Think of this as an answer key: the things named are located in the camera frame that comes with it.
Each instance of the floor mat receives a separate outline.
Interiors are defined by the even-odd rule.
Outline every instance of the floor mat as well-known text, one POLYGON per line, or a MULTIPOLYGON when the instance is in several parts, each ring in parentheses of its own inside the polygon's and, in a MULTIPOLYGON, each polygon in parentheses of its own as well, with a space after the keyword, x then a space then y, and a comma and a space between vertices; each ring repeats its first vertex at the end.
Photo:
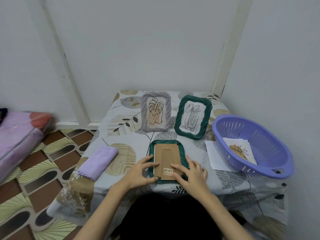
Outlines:
POLYGON ((71 240, 80 227, 46 214, 92 140, 95 130, 47 135, 0 185, 0 239, 71 240))

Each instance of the barcode sticker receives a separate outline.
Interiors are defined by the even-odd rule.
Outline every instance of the barcode sticker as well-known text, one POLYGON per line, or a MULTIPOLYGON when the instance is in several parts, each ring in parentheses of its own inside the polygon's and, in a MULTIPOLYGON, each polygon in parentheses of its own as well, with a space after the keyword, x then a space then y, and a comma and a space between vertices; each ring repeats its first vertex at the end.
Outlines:
POLYGON ((174 170, 172 168, 164 168, 163 169, 163 175, 169 175, 172 176, 172 173, 174 172, 174 170))

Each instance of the forearm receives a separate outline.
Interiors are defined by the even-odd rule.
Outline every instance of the forearm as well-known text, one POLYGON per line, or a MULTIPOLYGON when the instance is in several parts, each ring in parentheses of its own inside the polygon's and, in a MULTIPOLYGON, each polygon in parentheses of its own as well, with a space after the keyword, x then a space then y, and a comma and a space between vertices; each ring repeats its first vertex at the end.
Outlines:
POLYGON ((111 221, 127 189, 123 185, 113 185, 96 211, 78 232, 74 240, 104 239, 111 221))
POLYGON ((227 240, 254 240, 215 195, 208 193, 202 197, 200 203, 210 214, 227 240))

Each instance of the plastic basket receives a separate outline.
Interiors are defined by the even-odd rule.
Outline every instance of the plastic basket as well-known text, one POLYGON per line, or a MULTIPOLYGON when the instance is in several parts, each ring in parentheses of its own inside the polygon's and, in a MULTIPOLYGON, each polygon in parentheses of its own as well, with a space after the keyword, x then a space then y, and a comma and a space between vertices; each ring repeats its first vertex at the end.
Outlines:
POLYGON ((258 123, 236 115, 224 114, 214 120, 212 131, 223 157, 239 171, 274 179, 286 179, 294 173, 290 150, 258 123), (235 154, 224 142, 223 137, 248 140, 258 165, 235 154))

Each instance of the right hand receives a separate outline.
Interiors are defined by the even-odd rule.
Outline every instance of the right hand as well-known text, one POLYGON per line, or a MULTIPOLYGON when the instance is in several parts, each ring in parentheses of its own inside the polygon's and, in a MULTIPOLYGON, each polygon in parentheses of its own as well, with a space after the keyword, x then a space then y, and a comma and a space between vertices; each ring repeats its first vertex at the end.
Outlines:
POLYGON ((192 197, 200 201, 206 197, 206 195, 211 194, 206 183, 208 171, 205 168, 201 168, 198 162, 191 161, 187 155, 186 160, 190 169, 178 164, 171 164, 171 166, 184 172, 188 177, 188 181, 182 179, 176 172, 174 172, 172 176, 192 197))

